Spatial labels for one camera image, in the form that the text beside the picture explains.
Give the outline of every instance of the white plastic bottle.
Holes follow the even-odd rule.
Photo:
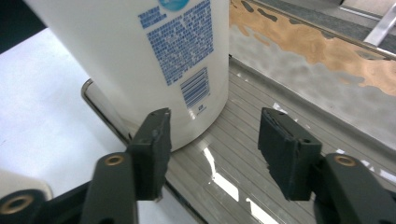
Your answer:
[[[87,71],[132,134],[172,110],[173,150],[228,98],[228,0],[25,0]]]

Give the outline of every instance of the stainless steel surface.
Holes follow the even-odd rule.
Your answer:
[[[117,111],[111,105],[102,105],[108,102],[106,97],[102,94],[99,88],[96,85],[92,85],[93,81],[88,79],[81,89],[81,97],[85,100],[85,102],[93,109],[93,112],[101,119],[105,121],[107,127],[121,140],[121,142],[127,146],[130,143],[131,137],[127,128],[124,127],[122,120],[117,113]],[[96,105],[92,102],[92,100],[88,97],[91,95],[96,99]]]
[[[316,223],[312,203],[286,201],[266,169],[257,149],[263,106],[287,112],[323,143],[323,153],[358,158],[384,187],[396,190],[395,156],[386,148],[231,60],[227,105],[204,134],[172,153],[167,173],[169,183],[208,223]]]
[[[359,63],[352,68],[369,67],[370,61],[392,67],[394,57],[303,21],[291,24],[290,18],[266,8],[277,18],[273,24],[261,14],[235,10],[243,9],[237,2],[233,0],[231,16],[246,23],[231,19],[235,58],[230,60],[229,101],[205,133],[172,153],[168,166],[167,180],[183,201],[208,223],[316,223],[312,202],[286,201],[266,169],[257,149],[263,106],[287,112],[323,143],[323,154],[354,156],[385,188],[396,190],[394,95],[385,94],[378,83],[363,88],[368,77],[332,71],[325,61],[315,61],[329,59],[348,67],[355,63],[350,56]],[[292,25],[302,28],[297,34],[313,34],[320,44],[305,45],[312,40],[298,36]],[[313,48],[329,43],[335,43],[328,47],[334,52],[350,51]],[[294,52],[299,49],[307,49],[306,54]],[[389,83],[394,81],[391,71]],[[89,98],[96,104],[93,91]]]
[[[39,188],[50,196],[43,180],[59,196],[89,181],[99,158],[125,149],[81,99],[88,78],[49,29],[0,55],[0,195]],[[167,189],[138,207],[140,223],[196,223]]]
[[[358,16],[362,16],[362,17],[365,17],[365,18],[374,20],[374,21],[380,21],[380,20],[381,20],[381,19],[379,19],[377,16],[372,16],[371,14],[370,14],[370,15],[369,15],[369,14],[366,14],[366,13],[364,13],[364,12],[361,12],[361,11],[356,10],[356,9],[354,9],[354,8],[351,8],[351,7],[340,7],[340,9],[341,9],[341,10],[344,10],[344,11],[346,11],[346,12],[350,12],[350,13],[356,14],[356,15],[358,15]]]
[[[396,22],[396,3],[390,7],[388,12],[379,21],[373,31],[367,35],[364,42],[378,46],[387,36],[388,32],[393,28]]]
[[[245,2],[253,12],[240,0],[230,7],[230,53],[396,153],[396,57]]]
[[[395,3],[395,0],[344,0],[342,7],[346,7],[366,15],[381,18]]]

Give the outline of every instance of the bottle label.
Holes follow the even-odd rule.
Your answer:
[[[179,11],[189,3],[189,0],[160,0],[161,6],[171,11]]]
[[[166,14],[155,7],[139,15],[139,19],[143,29],[146,29],[165,20]],[[210,0],[204,0],[182,15],[148,31],[147,36],[166,84],[170,86],[214,50]]]

